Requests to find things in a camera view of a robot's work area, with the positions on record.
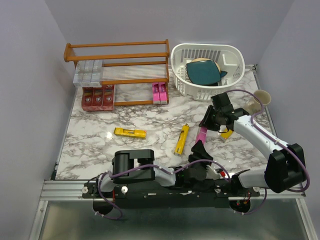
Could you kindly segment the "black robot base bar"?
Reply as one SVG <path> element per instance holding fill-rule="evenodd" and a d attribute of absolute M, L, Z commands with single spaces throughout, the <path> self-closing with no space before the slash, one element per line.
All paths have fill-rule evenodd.
<path fill-rule="evenodd" d="M 232 208 L 247 213 L 252 197 L 260 196 L 253 188 L 233 190 L 224 179 L 206 179 L 193 188 L 162 187 L 156 181 L 116 185 L 102 195 L 120 209 L 161 208 Z"/>

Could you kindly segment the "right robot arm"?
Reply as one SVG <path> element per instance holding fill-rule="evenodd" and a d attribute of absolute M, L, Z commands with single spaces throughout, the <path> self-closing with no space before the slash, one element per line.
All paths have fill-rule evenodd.
<path fill-rule="evenodd" d="M 243 108 L 234 109 L 228 105 L 215 109 L 210 105 L 199 126 L 216 132 L 226 126 L 247 139 L 267 159 L 264 170 L 246 170 L 233 175 L 230 191 L 234 195 L 241 196 L 253 187 L 267 188 L 275 193 L 297 193 L 299 190 L 294 187 L 301 183 L 305 183 L 301 192 L 309 188 L 311 181 L 302 147 L 270 134 Z"/>

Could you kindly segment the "silver toothpaste box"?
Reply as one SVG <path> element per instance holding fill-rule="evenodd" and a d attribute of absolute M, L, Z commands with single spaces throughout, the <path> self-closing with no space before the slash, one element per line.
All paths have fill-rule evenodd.
<path fill-rule="evenodd" d="M 82 86 L 83 75 L 84 75 L 84 71 L 85 71 L 85 63 L 86 62 L 84 60 L 81 60 L 81 61 L 78 61 L 75 66 L 73 85 L 77 88 Z"/>
<path fill-rule="evenodd" d="M 91 87 L 93 88 L 100 88 L 101 84 L 101 75 L 102 75 L 102 67 L 103 61 L 101 59 L 94 60 L 93 62 L 93 68 L 92 68 L 92 74 L 91 74 Z"/>
<path fill-rule="evenodd" d="M 94 60 L 86 60 L 84 64 L 82 87 L 88 87 L 91 84 L 92 72 L 93 72 Z"/>

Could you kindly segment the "red 3D toothpaste box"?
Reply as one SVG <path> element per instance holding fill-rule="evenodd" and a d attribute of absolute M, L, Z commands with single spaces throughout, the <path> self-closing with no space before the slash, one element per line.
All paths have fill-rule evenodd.
<path fill-rule="evenodd" d="M 93 111 L 99 111 L 101 110 L 102 104 L 103 104 L 103 92 L 104 89 L 102 87 L 98 88 L 96 87 L 93 91 L 93 97 L 92 97 L 92 109 Z"/>
<path fill-rule="evenodd" d="M 86 112 L 89 112 L 92 110 L 93 95 L 94 95 L 94 88 L 93 87 L 83 87 L 82 88 L 81 107 Z"/>
<path fill-rule="evenodd" d="M 110 84 L 104 87 L 103 90 L 103 111 L 112 111 L 114 109 L 114 98 L 115 98 L 115 86 Z"/>

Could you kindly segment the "large pink toothpaste box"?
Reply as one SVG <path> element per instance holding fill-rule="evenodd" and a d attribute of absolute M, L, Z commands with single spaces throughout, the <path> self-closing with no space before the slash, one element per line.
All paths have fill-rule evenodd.
<path fill-rule="evenodd" d="M 197 144 L 199 141 L 204 145 L 206 143 L 208 129 L 206 127 L 199 127 L 196 135 L 195 143 Z"/>

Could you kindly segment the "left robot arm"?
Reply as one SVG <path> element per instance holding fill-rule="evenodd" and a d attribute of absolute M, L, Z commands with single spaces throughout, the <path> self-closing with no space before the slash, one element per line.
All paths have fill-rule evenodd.
<path fill-rule="evenodd" d="M 188 164 L 178 167 L 159 165 L 151 149 L 118 151 L 112 159 L 111 171 L 98 177 L 93 191 L 104 198 L 116 185 L 143 182 L 156 182 L 163 188 L 203 189 L 207 180 L 220 178 L 212 164 L 213 157 L 205 150 L 202 140 L 191 148 Z"/>

